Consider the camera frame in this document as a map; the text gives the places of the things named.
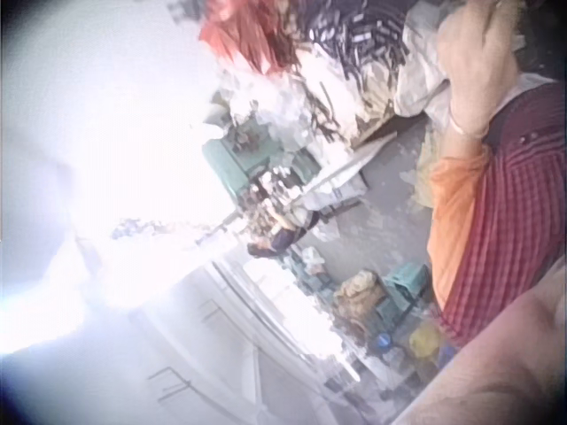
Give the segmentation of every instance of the blurred hand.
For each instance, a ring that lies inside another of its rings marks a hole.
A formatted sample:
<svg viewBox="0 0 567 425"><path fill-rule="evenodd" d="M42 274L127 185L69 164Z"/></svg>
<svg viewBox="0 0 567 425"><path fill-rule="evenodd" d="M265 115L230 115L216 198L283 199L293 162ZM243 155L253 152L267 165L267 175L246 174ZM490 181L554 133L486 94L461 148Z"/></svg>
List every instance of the blurred hand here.
<svg viewBox="0 0 567 425"><path fill-rule="evenodd" d="M439 62L451 81L451 111L468 134L482 133L517 81L512 52L518 1L469 0L439 29Z"/></svg>

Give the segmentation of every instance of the pile of clothes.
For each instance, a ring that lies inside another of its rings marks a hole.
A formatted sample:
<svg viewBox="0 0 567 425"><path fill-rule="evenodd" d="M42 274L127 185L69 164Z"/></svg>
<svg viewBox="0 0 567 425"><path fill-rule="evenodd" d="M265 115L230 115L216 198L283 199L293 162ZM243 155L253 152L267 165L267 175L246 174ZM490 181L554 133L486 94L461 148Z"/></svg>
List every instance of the pile of clothes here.
<svg viewBox="0 0 567 425"><path fill-rule="evenodd" d="M236 73L287 79L302 92L308 131L348 145L393 115L415 2L206 0L199 39Z"/></svg>

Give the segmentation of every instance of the concrete floor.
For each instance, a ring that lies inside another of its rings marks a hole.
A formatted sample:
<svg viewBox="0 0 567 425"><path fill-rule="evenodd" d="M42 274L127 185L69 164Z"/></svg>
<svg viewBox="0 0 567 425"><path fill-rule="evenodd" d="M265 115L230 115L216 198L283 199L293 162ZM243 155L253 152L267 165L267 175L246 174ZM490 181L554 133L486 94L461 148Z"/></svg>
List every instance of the concrete floor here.
<svg viewBox="0 0 567 425"><path fill-rule="evenodd" d="M325 258L330 277L343 282L366 268L384 276L407 261L429 264L431 210L412 199L416 162L426 120L388 143L363 169L369 186L363 205L337 217L340 238L322 242L313 233L298 242Z"/></svg>

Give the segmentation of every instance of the red fabric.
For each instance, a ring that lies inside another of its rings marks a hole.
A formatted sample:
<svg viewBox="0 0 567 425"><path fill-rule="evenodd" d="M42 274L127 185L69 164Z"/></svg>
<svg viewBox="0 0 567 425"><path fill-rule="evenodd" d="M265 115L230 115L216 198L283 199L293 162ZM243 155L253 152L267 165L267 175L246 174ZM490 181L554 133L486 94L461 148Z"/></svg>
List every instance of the red fabric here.
<svg viewBox="0 0 567 425"><path fill-rule="evenodd" d="M485 142L496 153L478 187L470 238L439 316L460 346L564 252L564 85L517 98L494 120Z"/></svg>
<svg viewBox="0 0 567 425"><path fill-rule="evenodd" d="M263 75L280 73L295 61L274 0L210 0L207 7L199 40L218 58Z"/></svg>

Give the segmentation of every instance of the person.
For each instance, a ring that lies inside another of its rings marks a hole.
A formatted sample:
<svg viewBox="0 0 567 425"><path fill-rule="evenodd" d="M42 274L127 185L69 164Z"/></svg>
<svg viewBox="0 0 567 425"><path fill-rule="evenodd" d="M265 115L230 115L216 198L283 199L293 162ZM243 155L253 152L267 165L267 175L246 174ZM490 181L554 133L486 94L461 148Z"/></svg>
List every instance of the person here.
<svg viewBox="0 0 567 425"><path fill-rule="evenodd" d="M460 350L393 425L564 424L565 263Z"/></svg>
<svg viewBox="0 0 567 425"><path fill-rule="evenodd" d="M451 104L431 173L428 252L437 319L458 347L564 254L564 84L500 108L517 88L517 19L517 0L469 0L439 30Z"/></svg>
<svg viewBox="0 0 567 425"><path fill-rule="evenodd" d="M314 228L319 220L326 220L317 211L307 211L296 208L295 214L299 219L294 220L276 212L273 206L267 208L267 212L276 220L272 228L271 237L258 237L247 246L248 253L255 258L269 259L282 255L290 246Z"/></svg>

